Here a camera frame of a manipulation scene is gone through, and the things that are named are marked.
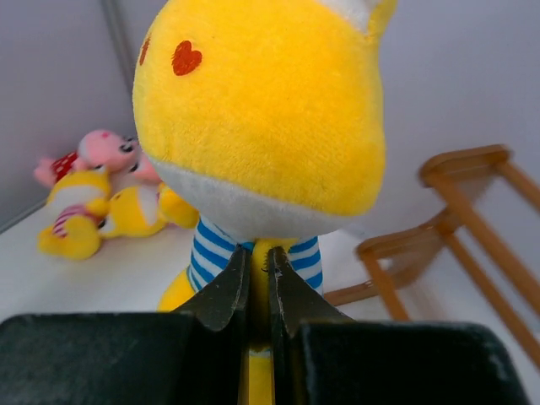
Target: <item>wooden rack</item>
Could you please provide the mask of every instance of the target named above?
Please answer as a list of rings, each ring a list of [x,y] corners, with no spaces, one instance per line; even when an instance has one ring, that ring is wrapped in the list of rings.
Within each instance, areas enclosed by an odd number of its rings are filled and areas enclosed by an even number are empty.
[[[474,202],[498,176],[504,178],[540,213],[540,188],[511,163],[510,157],[511,152],[505,146],[492,145],[440,154],[426,162],[419,171],[419,178],[442,197],[446,203],[445,209],[416,228],[379,236],[360,244],[356,252],[371,280],[332,291],[325,294],[325,298],[333,305],[344,305],[380,295],[394,320],[409,321],[397,290],[417,280],[428,270],[435,257],[448,248],[540,369],[538,341],[456,235],[459,228],[466,227],[506,279],[540,316],[539,282],[473,208]],[[378,262],[380,259],[391,259],[390,268],[383,271]]]

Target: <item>yellow plush toy with striped clothing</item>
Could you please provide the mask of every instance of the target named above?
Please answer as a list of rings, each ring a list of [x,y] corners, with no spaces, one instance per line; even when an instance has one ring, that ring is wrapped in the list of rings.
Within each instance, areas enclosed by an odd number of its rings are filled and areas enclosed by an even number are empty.
[[[378,48],[396,0],[169,0],[141,48],[133,108],[144,152],[198,223],[172,310],[252,249],[267,303],[267,250],[289,248],[322,292],[318,235],[365,213],[385,148]],[[271,402],[271,363],[250,360],[251,403]]]

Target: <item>red heart-shaped patch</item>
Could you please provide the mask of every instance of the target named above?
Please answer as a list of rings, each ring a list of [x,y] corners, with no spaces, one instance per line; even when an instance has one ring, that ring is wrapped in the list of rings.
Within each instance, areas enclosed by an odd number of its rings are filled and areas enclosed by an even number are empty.
[[[175,49],[172,57],[172,70],[176,76],[185,76],[193,72],[203,61],[203,54],[192,50],[192,43],[184,40]]]

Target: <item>stuffed animal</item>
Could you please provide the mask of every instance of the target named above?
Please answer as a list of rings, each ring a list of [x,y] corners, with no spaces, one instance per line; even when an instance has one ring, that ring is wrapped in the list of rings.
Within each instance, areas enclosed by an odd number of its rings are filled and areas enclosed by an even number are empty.
[[[161,231],[167,220],[159,213],[156,187],[131,186],[116,193],[109,201],[109,213],[100,228],[106,238],[145,237]]]
[[[129,171],[130,176],[151,184],[159,184],[161,179],[159,178],[158,172],[155,171],[155,168],[150,163],[150,160],[146,154],[143,152],[140,153],[138,161],[133,165]]]
[[[104,129],[93,131],[84,136],[77,152],[56,160],[41,159],[34,169],[34,178],[51,188],[72,171],[88,170],[99,165],[107,166],[109,172],[119,171],[137,158],[137,146],[133,138],[122,138]]]
[[[107,214],[111,184],[106,167],[66,174],[51,190],[46,210],[54,224],[38,235],[38,250],[83,260],[100,248],[98,228]]]
[[[210,283],[237,245],[253,250],[252,313],[263,336],[269,249],[286,247],[322,292],[317,236],[365,213],[381,188],[378,48],[396,3],[166,3],[139,54],[135,122],[159,177],[200,219],[162,311]],[[267,352],[251,353],[250,403],[271,403],[271,369]]]

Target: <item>pink stuffed animal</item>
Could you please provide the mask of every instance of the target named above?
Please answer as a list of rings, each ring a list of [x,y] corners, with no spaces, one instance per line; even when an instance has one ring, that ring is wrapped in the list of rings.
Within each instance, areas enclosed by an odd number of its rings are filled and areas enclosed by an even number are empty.
[[[143,152],[140,153],[138,162],[129,169],[129,173],[134,178],[148,183],[159,184],[161,182],[148,156]]]
[[[52,187],[67,173],[88,170],[104,165],[110,172],[119,171],[136,159],[137,141],[122,138],[112,131],[100,129],[84,136],[77,152],[60,159],[40,159],[34,169],[34,178],[43,186]]]

